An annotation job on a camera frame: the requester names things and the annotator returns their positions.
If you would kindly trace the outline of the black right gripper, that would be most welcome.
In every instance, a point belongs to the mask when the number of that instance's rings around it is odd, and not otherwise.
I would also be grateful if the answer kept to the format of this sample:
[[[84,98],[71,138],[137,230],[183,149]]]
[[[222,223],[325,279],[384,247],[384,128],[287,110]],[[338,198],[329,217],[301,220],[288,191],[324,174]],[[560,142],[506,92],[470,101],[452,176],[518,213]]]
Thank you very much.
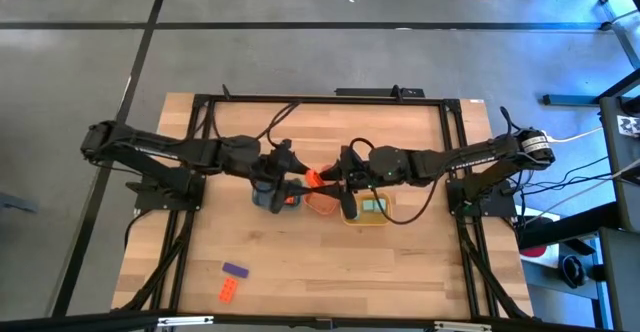
[[[347,184],[353,191],[372,188],[372,180],[367,165],[352,147],[342,146],[338,159],[330,167],[320,172],[322,180],[341,180],[347,175]],[[325,195],[340,202],[342,213],[347,220],[358,217],[354,195],[341,184],[332,184],[323,188]]]

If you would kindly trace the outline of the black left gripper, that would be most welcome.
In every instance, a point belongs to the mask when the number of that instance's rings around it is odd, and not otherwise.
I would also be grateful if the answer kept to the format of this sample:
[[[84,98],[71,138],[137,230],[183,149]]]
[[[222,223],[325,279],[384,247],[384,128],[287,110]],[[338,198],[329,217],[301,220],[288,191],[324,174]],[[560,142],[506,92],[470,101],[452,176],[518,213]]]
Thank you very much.
[[[269,154],[260,155],[250,167],[249,181],[255,192],[276,192],[270,209],[271,213],[279,213],[287,197],[303,197],[314,192],[310,187],[283,184],[286,172],[306,174],[309,170],[309,167],[298,159],[291,147],[291,140],[282,140]]]

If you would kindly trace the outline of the purple rectangular block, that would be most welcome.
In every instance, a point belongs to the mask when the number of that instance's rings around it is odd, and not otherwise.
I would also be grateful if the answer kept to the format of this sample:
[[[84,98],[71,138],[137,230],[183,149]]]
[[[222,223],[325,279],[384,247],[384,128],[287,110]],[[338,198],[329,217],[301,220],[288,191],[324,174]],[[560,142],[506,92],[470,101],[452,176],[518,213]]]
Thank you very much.
[[[222,270],[227,274],[239,278],[247,278],[249,276],[248,269],[230,262],[224,262],[222,265]]]

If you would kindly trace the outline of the orange plastic bin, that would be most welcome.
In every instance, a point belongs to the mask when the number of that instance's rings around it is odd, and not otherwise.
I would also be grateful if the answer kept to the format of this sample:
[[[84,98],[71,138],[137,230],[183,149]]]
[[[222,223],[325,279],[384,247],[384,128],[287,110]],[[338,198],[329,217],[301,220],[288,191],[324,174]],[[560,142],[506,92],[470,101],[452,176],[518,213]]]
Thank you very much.
[[[331,165],[325,165],[320,170],[316,170],[316,171],[320,174],[320,172],[324,168],[327,168],[330,166]],[[329,186],[331,184],[333,184],[333,181],[329,181],[329,182],[325,181],[325,185],[323,187]],[[312,211],[315,211],[320,215],[330,215],[334,213],[340,206],[340,202],[338,200],[330,196],[327,196],[325,194],[319,194],[319,193],[311,193],[303,196],[303,202]]]

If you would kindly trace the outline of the dark teal plastic bin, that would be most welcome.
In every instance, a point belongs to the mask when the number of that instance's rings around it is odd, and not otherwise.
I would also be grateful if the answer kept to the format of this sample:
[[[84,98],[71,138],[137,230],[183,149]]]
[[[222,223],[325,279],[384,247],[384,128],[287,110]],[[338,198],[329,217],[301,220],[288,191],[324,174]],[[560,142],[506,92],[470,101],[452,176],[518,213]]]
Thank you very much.
[[[255,181],[252,186],[252,203],[262,209],[270,211],[276,188],[264,181]],[[281,210],[292,210],[300,206],[302,202],[301,196],[293,196],[296,199],[295,205],[287,205],[284,201]]]

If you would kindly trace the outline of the yellow plastic bin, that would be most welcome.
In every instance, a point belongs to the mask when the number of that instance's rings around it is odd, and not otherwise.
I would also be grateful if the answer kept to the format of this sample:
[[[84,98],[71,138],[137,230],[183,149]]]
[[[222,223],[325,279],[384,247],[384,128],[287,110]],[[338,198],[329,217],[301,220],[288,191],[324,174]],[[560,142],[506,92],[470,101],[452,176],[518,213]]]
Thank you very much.
[[[393,215],[393,200],[392,198],[386,194],[386,193],[382,193],[379,192],[378,193],[378,199],[384,199],[386,201],[386,206],[387,209],[385,211],[385,213],[388,216],[392,216]],[[359,193],[355,195],[355,200],[356,200],[356,204],[357,204],[357,212],[358,212],[358,217],[355,220],[347,220],[343,213],[342,214],[342,220],[346,225],[349,226],[359,226],[359,227],[381,227],[381,226],[385,226],[387,224],[389,224],[389,220],[383,215],[382,212],[376,212],[375,209],[373,211],[365,211],[363,209],[363,201],[364,200],[373,200],[374,203],[375,201],[375,197],[373,193]]]

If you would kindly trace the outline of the black floor bar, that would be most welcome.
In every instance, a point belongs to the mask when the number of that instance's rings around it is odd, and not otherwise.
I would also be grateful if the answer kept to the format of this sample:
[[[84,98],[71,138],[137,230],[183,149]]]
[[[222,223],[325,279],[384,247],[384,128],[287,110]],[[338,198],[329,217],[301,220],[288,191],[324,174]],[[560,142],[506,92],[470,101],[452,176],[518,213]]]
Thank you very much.
[[[334,93],[336,96],[350,96],[350,97],[392,97],[392,88],[337,88]],[[402,97],[412,98],[424,98],[425,94],[422,89],[416,88],[401,88]]]

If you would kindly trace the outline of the blue desk foot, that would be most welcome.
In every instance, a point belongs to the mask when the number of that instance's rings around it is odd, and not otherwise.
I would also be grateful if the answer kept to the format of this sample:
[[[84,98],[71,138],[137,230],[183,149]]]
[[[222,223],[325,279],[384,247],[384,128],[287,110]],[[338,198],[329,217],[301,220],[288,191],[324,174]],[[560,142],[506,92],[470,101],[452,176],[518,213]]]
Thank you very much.
[[[542,96],[542,103],[547,106],[593,107],[599,105],[599,99],[589,95],[546,94]]]

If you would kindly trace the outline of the black side desk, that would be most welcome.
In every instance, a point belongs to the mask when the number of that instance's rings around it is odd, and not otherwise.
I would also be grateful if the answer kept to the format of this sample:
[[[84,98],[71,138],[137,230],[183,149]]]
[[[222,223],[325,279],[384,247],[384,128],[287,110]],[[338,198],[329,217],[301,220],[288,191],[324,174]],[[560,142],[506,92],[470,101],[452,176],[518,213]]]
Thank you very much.
[[[607,289],[614,328],[640,332],[640,138],[620,135],[617,115],[640,118],[640,69],[634,70],[599,97],[612,183],[614,223],[600,231]]]

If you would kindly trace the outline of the fiducial marker tag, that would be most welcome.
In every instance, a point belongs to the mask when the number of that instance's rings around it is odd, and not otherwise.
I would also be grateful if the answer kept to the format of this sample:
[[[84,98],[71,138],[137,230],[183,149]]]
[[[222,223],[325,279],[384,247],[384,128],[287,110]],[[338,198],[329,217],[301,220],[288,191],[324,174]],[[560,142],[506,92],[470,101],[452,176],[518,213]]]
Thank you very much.
[[[617,115],[617,130],[620,135],[640,138],[640,118]]]

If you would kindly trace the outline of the grey metal stand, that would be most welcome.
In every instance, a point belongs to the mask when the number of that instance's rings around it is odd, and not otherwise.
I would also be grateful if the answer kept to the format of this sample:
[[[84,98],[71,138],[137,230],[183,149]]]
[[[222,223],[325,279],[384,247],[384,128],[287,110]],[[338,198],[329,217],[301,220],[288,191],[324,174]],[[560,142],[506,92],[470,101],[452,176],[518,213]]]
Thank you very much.
[[[631,66],[640,69],[640,0],[598,0],[606,20],[602,27],[618,38]]]

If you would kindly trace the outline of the black aluminium table frame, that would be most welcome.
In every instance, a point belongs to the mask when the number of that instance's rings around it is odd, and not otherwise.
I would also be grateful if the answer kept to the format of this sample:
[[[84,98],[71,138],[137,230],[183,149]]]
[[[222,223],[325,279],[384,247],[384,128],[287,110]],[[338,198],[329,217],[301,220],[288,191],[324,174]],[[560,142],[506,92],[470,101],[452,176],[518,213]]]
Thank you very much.
[[[458,108],[421,104],[348,103],[340,97],[302,102],[273,131],[297,157],[321,168],[342,146],[360,154],[371,146],[444,150],[461,140],[492,136],[485,104]],[[338,213],[307,206],[277,214],[255,206],[248,181],[210,177],[195,214],[181,288],[165,287],[185,313],[392,320],[466,319],[468,293],[456,222],[444,185],[385,189],[393,220],[381,227],[346,225]],[[230,262],[249,270],[239,278]],[[227,277],[238,280],[230,304],[218,295]]]

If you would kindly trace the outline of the silver frame bracket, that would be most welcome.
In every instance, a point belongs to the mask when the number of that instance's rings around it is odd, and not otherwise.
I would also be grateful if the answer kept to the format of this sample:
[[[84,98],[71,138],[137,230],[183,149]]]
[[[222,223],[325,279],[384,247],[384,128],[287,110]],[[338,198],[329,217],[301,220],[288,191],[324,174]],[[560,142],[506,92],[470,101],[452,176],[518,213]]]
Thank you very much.
[[[487,324],[435,321],[433,332],[493,332],[492,326]]]
[[[214,323],[213,316],[182,316],[182,317],[160,317],[157,322],[158,327],[179,327],[193,325],[208,325]]]

